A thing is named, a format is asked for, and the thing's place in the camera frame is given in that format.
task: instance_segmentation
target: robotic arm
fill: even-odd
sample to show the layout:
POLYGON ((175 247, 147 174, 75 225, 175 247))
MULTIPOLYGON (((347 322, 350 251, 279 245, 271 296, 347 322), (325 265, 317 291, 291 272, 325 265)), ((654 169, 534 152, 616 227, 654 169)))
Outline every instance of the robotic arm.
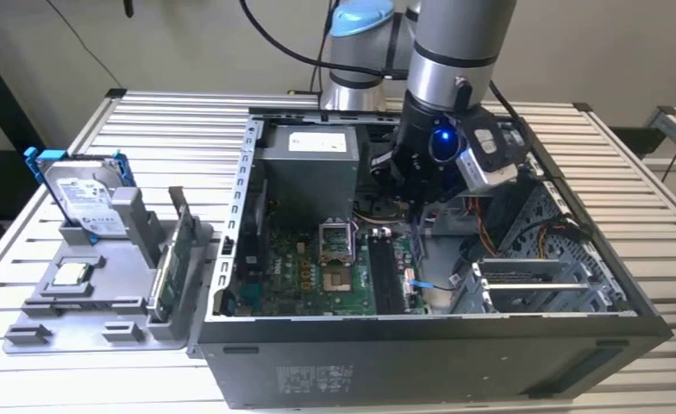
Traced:
MULTIPOLYGON (((394 146, 389 153, 373 158, 371 175, 399 200, 419 208, 435 201, 445 202, 461 191, 483 191, 513 179, 514 164, 521 162, 529 149, 518 125, 502 122, 479 107, 516 0, 425 1, 415 28, 407 12, 398 34, 395 22, 350 33, 343 20, 354 22, 355 17, 378 20, 382 16, 389 20, 386 9, 381 8, 386 7, 383 3, 390 4, 353 1, 337 8, 331 59, 375 66, 378 62, 370 60, 377 55, 381 60, 385 55, 361 52, 375 44, 386 44, 379 39, 385 39, 389 27, 394 36, 401 37, 405 26, 413 34, 405 105, 394 146)), ((393 57, 405 52, 391 52, 389 46, 386 54, 393 57)), ((379 78, 367 77, 361 73, 330 72, 330 79, 343 89, 342 97, 350 92, 371 95, 379 78)), ((329 99, 334 96, 327 93, 322 102, 327 109, 366 110, 366 99, 333 100, 330 105, 329 99), (346 107, 358 102, 363 103, 361 108, 346 107)))

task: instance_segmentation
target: black cable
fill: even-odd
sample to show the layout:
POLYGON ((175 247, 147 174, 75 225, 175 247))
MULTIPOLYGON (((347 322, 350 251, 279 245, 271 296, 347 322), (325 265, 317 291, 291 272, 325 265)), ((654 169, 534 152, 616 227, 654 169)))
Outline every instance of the black cable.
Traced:
POLYGON ((660 182, 664 183, 664 179, 668 178, 668 174, 670 173, 672 164, 674 164, 676 161, 676 152, 672 156, 670 164, 668 164, 668 167, 664 169, 662 178, 660 179, 660 182))
MULTIPOLYGON (((327 14, 325 15, 325 23, 322 24, 322 37, 319 42, 319 50, 317 51, 317 61, 322 62, 322 51, 325 50, 325 40, 327 39, 327 32, 331 26, 331 17, 335 7, 339 5, 339 0, 327 0, 327 14)), ((322 70, 318 66, 313 66, 313 75, 310 76, 310 92, 314 91, 314 76, 317 75, 317 85, 319 87, 319 93, 322 93, 322 70)))
POLYGON ((557 222, 564 218, 565 218, 564 215, 557 215, 530 223, 524 229, 520 230, 520 233, 517 233, 517 236, 511 239, 511 242, 516 242, 516 240, 524 235, 524 233, 534 229, 538 225, 557 222))
POLYGON ((74 27, 71 27, 71 24, 70 22, 66 20, 66 17, 63 17, 63 14, 62 12, 56 9, 56 6, 54 6, 54 3, 51 3, 51 0, 46 0, 46 3, 48 4, 48 6, 51 6, 51 9, 54 9, 56 15, 60 17, 60 19, 63 20, 63 23, 66 24, 66 27, 70 28, 70 31, 71 33, 74 34, 74 37, 76 37, 76 40, 79 42, 79 45, 82 45, 82 48, 84 49, 84 51, 87 52, 87 54, 91 56, 91 58, 95 60, 97 64, 103 68, 103 70, 107 72, 107 75, 110 75, 110 78, 113 80, 113 82, 115 83, 115 85, 122 89, 122 85, 121 85, 121 82, 118 81, 118 79, 114 77, 113 73, 110 72, 110 69, 107 69, 107 66, 105 65, 105 63, 97 58, 95 54, 93 53, 91 50, 89 50, 87 48, 87 45, 84 44, 84 42, 82 41, 82 38, 79 37, 78 33, 76 33, 76 30, 74 30, 74 27))
POLYGON ((493 80, 487 82, 487 88, 490 89, 490 93, 494 95, 495 100, 498 101, 498 103, 501 103, 501 106, 503 106, 506 112, 509 112, 509 116, 511 117, 511 119, 514 121, 518 121, 520 115, 517 114, 517 111, 513 110, 511 105, 509 104, 509 101, 506 101, 506 98, 503 97, 501 91, 495 87, 493 80))
POLYGON ((454 292, 454 288, 453 287, 442 287, 442 286, 437 286, 437 285, 431 285, 431 287, 434 287, 435 289, 438 289, 439 291, 445 291, 445 292, 454 292))
MULTIPOLYGON (((358 72, 365 73, 371 76, 383 77, 391 76, 391 72, 382 72, 377 71, 374 69, 369 69, 367 67, 359 67, 359 66, 349 66, 349 65, 339 65, 337 63, 329 63, 329 62, 319 62, 318 60, 310 59, 306 56, 302 56, 301 54, 293 52, 289 50, 281 43, 277 42, 277 40, 270 37, 270 34, 266 32, 263 27, 261 26, 261 23, 254 18, 254 15, 251 14, 247 5, 246 0, 238 0, 241 9, 243 10, 243 14, 246 15, 246 19, 250 22, 251 26, 254 27, 255 31, 261 35, 261 37, 270 43, 271 46, 274 46, 285 55, 287 55, 291 59, 298 60, 302 63, 306 63, 307 65, 323 67, 326 69, 334 69, 337 71, 347 71, 347 72, 358 72)), ((393 79, 401 80, 402 77, 391 76, 393 79)))

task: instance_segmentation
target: gray parts tray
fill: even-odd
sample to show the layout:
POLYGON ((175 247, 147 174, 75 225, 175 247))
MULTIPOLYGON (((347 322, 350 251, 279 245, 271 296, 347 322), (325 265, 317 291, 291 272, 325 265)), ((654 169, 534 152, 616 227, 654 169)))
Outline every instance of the gray parts tray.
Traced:
MULTIPOLYGON (((187 341, 187 328, 202 280, 205 250, 213 227, 194 218, 195 243, 189 252, 187 274, 177 305, 166 322, 146 312, 157 268, 149 268, 137 246, 126 240, 101 240, 93 247, 63 243, 4 335, 3 351, 46 353, 70 351, 177 349, 187 341), (91 267, 87 289, 66 289, 52 296, 58 266, 86 262, 91 267)), ((170 244, 177 222, 163 221, 170 244)))

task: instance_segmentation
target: wire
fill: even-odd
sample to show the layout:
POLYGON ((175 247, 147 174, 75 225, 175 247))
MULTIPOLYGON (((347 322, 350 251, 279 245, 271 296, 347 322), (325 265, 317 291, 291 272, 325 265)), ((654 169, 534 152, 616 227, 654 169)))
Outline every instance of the wire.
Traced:
POLYGON ((478 219, 478 240, 479 244, 483 247, 483 250, 486 250, 486 253, 491 256, 497 255, 497 251, 494 248, 494 244, 490 241, 490 237, 487 236, 486 226, 483 225, 483 219, 481 218, 481 211, 479 211, 479 202, 478 198, 469 198, 469 206, 471 211, 475 213, 475 218, 478 219))
POLYGON ((439 291, 454 292, 453 287, 437 286, 434 283, 421 282, 418 280, 409 280, 409 285, 418 287, 421 289, 438 289, 439 291))
POLYGON ((662 178, 660 179, 660 182, 664 183, 664 179, 668 178, 668 174, 670 173, 672 164, 674 164, 676 161, 676 152, 672 156, 670 164, 668 164, 668 167, 664 169, 662 178))
POLYGON ((540 226, 537 238, 537 251, 540 259, 545 259, 545 235, 546 235, 546 226, 540 226))
POLYGON ((258 32, 258 34, 261 35, 261 37, 270 43, 271 46, 274 46, 291 59, 295 59, 299 62, 306 63, 307 65, 323 67, 327 69, 334 69, 337 71, 365 73, 371 76, 377 76, 381 78, 389 77, 395 80, 405 79, 405 76, 398 76, 398 75, 394 76, 393 75, 393 74, 397 74, 395 71, 385 72, 385 71, 377 71, 375 69, 369 69, 367 67, 349 66, 349 65, 339 65, 337 63, 321 62, 318 60, 310 59, 306 56, 302 56, 301 54, 293 52, 281 43, 278 43, 273 37, 270 37, 270 34, 263 29, 261 23, 258 23, 258 21, 255 20, 255 17, 251 14, 250 9, 247 8, 246 0, 238 0, 238 3, 241 5, 241 9, 243 10, 243 14, 246 15, 247 21, 250 22, 251 26, 254 27, 254 29, 258 32))
POLYGON ((514 121, 518 121, 520 115, 517 114, 517 111, 513 110, 511 105, 509 104, 509 101, 506 101, 506 98, 503 97, 503 95, 501 94, 501 91, 495 87, 493 80, 490 80, 487 82, 487 88, 490 89, 490 93, 494 95, 495 100, 498 101, 498 103, 501 103, 501 106, 503 106, 503 109, 506 110, 506 112, 509 112, 509 116, 511 117, 511 119, 514 121))
POLYGON ((381 220, 381 218, 389 218, 389 217, 366 217, 366 216, 362 216, 361 214, 358 214, 355 211, 353 211, 353 215, 355 217, 358 217, 361 220, 363 220, 366 223, 370 223, 370 224, 393 224, 393 223, 399 223, 401 220, 381 220))
POLYGON ((552 222, 557 222, 565 218, 565 215, 558 214, 557 216, 552 216, 549 218, 545 218, 542 220, 537 220, 532 224, 529 224, 524 229, 520 230, 520 233, 517 233, 517 236, 511 239, 511 242, 514 242, 529 230, 534 229, 540 224, 548 224, 552 222))
POLYGON ((95 54, 93 53, 91 50, 89 50, 89 47, 87 45, 84 44, 84 42, 82 41, 82 38, 79 37, 78 33, 76 33, 76 30, 74 30, 74 27, 71 27, 71 24, 70 24, 70 21, 66 20, 66 17, 63 17, 63 14, 62 12, 59 11, 59 9, 56 9, 56 6, 54 6, 54 3, 51 3, 51 0, 44 0, 46 3, 48 4, 48 6, 51 6, 51 9, 54 9, 56 15, 60 17, 63 23, 66 24, 66 27, 70 28, 70 31, 71 33, 74 34, 74 37, 76 37, 76 40, 79 42, 79 45, 82 45, 82 48, 84 49, 84 51, 87 52, 87 54, 90 55, 90 57, 95 60, 97 64, 99 65, 99 67, 103 68, 103 70, 107 72, 107 75, 110 76, 110 79, 113 80, 113 82, 115 83, 115 85, 122 88, 122 85, 121 85, 121 82, 118 81, 118 79, 114 77, 113 75, 113 72, 110 72, 110 69, 107 69, 107 66, 105 65, 105 63, 97 58, 95 54))
MULTIPOLYGON (((317 61, 322 62, 322 51, 325 50, 325 40, 327 39, 329 28, 331 27, 333 12, 339 5, 339 0, 327 0, 327 14, 325 15, 325 23, 322 24, 322 37, 319 42, 319 50, 317 51, 317 61)), ((317 75, 317 85, 319 87, 319 94, 322 94, 322 70, 318 66, 313 66, 313 75, 310 76, 310 92, 314 91, 314 75, 317 75)))
POLYGON ((445 292, 454 292, 454 288, 451 288, 451 287, 442 287, 442 286, 431 285, 431 288, 438 289, 439 291, 445 291, 445 292))

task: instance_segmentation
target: silver cylinder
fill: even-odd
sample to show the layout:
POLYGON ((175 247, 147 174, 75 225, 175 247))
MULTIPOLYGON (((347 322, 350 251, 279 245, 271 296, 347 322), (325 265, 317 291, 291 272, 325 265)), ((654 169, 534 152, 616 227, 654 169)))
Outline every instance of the silver cylinder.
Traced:
POLYGON ((430 108, 454 106, 458 85, 471 87, 467 106, 479 102, 516 0, 422 2, 406 89, 430 108))
POLYGON ((477 85, 487 85, 493 67, 493 64, 469 68, 445 66, 415 53, 409 62, 406 89, 433 110, 447 110, 454 105, 457 85, 465 80, 473 85, 469 100, 469 106, 473 106, 486 93, 486 87, 477 85))
POLYGON ((386 110, 383 85, 378 84, 367 89, 353 89, 330 81, 321 95, 319 106, 325 110, 383 112, 386 110))

